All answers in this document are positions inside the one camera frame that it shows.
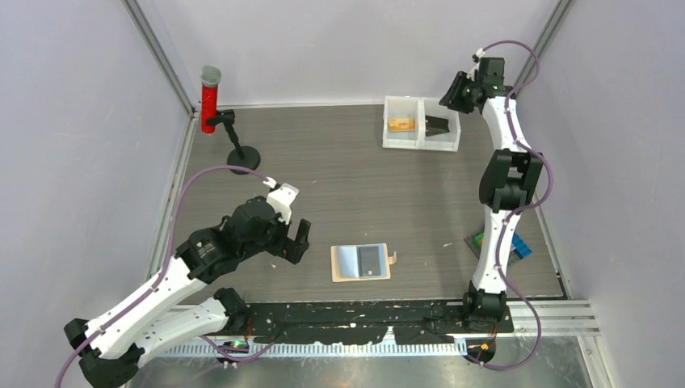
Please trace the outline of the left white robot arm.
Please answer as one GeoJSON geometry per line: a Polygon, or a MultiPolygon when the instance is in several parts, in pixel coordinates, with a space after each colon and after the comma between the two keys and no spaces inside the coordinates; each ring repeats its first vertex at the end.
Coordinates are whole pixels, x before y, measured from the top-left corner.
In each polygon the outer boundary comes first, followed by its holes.
{"type": "Polygon", "coordinates": [[[75,318],[65,334],[93,387],[120,387],[161,352],[196,336],[224,330],[241,333],[249,309],[232,289],[218,289],[200,306],[166,317],[185,298],[259,253],[300,262],[309,248],[310,222],[302,219],[288,237],[294,188],[256,196],[217,226],[193,232],[165,266],[126,299],[89,321],[75,318]]]}

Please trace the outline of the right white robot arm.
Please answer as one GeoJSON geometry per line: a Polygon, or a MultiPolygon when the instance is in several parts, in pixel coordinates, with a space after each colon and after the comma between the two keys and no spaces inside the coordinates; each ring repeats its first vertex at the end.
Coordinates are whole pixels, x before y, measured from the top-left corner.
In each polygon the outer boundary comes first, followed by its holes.
{"type": "Polygon", "coordinates": [[[460,71],[439,101],[461,113],[478,111],[485,120],[494,152],[481,177],[479,201],[485,226],[477,269],[464,294],[461,321],[470,331],[483,331],[506,313],[506,271],[521,210],[530,205],[543,169],[523,135],[515,89],[504,82],[505,61],[483,57],[469,72],[460,71]]]}

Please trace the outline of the gold card in bin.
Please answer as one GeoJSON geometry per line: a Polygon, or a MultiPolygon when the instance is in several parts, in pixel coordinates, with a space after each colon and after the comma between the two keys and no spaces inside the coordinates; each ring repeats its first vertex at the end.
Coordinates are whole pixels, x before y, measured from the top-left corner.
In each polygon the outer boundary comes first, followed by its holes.
{"type": "Polygon", "coordinates": [[[388,118],[387,126],[391,133],[412,132],[415,130],[415,120],[411,117],[388,118]]]}

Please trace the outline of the white two-compartment bin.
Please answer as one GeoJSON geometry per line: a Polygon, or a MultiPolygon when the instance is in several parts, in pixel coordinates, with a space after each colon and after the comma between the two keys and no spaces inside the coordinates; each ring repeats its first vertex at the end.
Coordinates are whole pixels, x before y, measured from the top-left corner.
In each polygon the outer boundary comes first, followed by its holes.
{"type": "Polygon", "coordinates": [[[437,98],[411,96],[385,96],[382,146],[385,149],[429,150],[455,153],[459,148],[461,135],[460,118],[457,112],[439,105],[437,98]],[[448,118],[450,133],[426,137],[426,116],[448,118]],[[411,117],[415,120],[415,130],[404,133],[388,131],[388,118],[411,117]]]}

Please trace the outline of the black stand with round base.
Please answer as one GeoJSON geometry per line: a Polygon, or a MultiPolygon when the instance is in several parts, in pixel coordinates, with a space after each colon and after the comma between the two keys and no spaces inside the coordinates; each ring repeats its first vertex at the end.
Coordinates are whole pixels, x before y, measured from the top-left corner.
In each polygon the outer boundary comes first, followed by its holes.
{"type": "Polygon", "coordinates": [[[206,119],[204,123],[211,129],[219,124],[224,127],[229,141],[233,145],[233,150],[229,152],[226,158],[226,165],[238,167],[237,170],[233,170],[234,174],[247,175],[249,171],[257,170],[261,163],[261,155],[254,147],[241,144],[234,128],[235,119],[234,110],[226,110],[206,119]]]}

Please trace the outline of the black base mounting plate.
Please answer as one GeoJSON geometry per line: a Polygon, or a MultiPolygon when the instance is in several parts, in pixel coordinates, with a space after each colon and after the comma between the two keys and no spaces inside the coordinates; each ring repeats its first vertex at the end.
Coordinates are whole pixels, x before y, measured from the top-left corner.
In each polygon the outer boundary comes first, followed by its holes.
{"type": "Polygon", "coordinates": [[[460,301],[252,303],[219,335],[251,337],[259,344],[378,344],[388,333],[400,344],[445,344],[451,335],[489,336],[514,331],[500,323],[467,318],[460,301]]]}

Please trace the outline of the red cylinder with grey cap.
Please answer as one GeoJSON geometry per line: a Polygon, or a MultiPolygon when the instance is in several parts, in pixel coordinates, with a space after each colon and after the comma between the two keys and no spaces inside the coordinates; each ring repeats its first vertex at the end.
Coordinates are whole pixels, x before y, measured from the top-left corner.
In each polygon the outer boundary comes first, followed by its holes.
{"type": "Polygon", "coordinates": [[[201,90],[201,131],[204,134],[212,134],[215,129],[212,125],[207,124],[207,120],[213,118],[217,114],[217,95],[218,86],[221,81],[221,71],[214,65],[205,65],[200,72],[200,79],[202,83],[201,90]]]}

